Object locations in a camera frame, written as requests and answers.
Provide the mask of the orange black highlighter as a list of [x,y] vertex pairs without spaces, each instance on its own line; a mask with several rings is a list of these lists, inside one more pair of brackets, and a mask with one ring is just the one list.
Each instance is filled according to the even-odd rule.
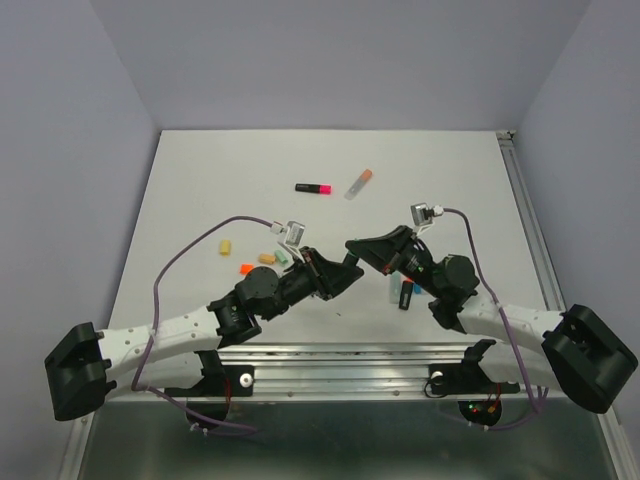
[[410,307],[411,298],[413,294],[413,283],[405,280],[401,284],[400,297],[398,307],[400,310],[407,311]]

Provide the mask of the pink black highlighter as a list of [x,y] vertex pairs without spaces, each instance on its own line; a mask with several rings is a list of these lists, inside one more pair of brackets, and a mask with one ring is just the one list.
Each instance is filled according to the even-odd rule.
[[330,195],[332,187],[326,184],[296,183],[294,190],[299,193]]

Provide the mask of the orange pen cap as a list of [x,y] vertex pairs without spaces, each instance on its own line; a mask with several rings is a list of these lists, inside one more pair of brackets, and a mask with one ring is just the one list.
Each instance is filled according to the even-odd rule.
[[241,275],[246,275],[248,274],[252,269],[254,268],[254,266],[252,264],[242,264],[240,267],[240,274]]

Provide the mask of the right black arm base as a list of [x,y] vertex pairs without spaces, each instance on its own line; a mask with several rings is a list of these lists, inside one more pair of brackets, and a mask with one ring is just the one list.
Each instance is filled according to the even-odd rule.
[[495,427],[503,411],[502,395],[520,392],[518,383],[492,381],[481,370],[480,361],[495,344],[495,340],[482,339],[465,350],[459,363],[436,364],[423,387],[425,396],[440,399],[449,395],[476,395],[475,400],[458,402],[460,414],[472,425]]

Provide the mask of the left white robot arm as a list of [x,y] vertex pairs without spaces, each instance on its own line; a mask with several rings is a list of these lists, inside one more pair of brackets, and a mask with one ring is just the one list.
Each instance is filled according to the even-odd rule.
[[332,300],[363,274],[352,255],[334,262],[304,247],[283,274],[255,267],[224,297],[188,314],[129,329],[78,324],[44,360],[54,417],[75,420],[102,407],[122,384],[142,387],[151,363],[240,345],[260,334],[260,320],[280,316],[310,296]]

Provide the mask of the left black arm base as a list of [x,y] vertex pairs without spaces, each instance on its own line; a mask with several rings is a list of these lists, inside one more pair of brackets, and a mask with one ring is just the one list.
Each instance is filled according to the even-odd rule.
[[201,379],[192,387],[166,388],[172,399],[185,400],[184,406],[196,412],[186,412],[186,419],[195,431],[205,435],[248,435],[251,428],[229,426],[234,398],[253,395],[255,367],[251,364],[224,364],[217,351],[197,353],[202,368]]

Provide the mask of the green black highlighter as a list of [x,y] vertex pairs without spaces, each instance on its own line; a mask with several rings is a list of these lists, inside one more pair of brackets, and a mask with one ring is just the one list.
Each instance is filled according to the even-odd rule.
[[347,252],[342,260],[342,264],[350,267],[355,267],[358,264],[358,257],[353,255],[351,252]]

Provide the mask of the tan pen cap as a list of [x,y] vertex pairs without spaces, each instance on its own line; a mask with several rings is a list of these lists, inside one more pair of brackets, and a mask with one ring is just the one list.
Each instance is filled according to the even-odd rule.
[[258,256],[258,261],[261,264],[272,265],[276,263],[276,257],[272,254],[262,253]]

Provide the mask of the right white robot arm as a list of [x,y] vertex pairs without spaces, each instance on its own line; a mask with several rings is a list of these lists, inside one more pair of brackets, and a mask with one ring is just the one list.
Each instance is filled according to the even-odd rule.
[[639,362],[590,308],[535,310],[505,305],[477,288],[471,260],[436,261],[406,226],[377,238],[349,240],[347,250],[376,271],[399,272],[432,296],[428,308],[446,330],[476,335],[458,363],[437,368],[437,396],[489,392],[495,384],[535,386],[564,393],[576,405],[604,414]]

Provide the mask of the mint pen cap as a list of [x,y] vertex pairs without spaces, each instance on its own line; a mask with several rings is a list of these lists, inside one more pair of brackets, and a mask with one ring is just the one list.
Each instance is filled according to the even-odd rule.
[[289,263],[287,255],[281,250],[275,250],[274,257],[280,265],[286,265]]

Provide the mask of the yellow pen cap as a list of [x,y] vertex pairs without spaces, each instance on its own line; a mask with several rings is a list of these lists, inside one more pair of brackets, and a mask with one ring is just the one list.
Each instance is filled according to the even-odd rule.
[[228,239],[223,239],[219,244],[219,254],[221,256],[229,256],[232,253],[232,242]]

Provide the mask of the mint cap translucent highlighter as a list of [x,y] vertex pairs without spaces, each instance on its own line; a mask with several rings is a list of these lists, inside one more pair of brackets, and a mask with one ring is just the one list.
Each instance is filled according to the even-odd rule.
[[389,302],[398,305],[402,290],[402,276],[399,272],[390,275],[389,280]]

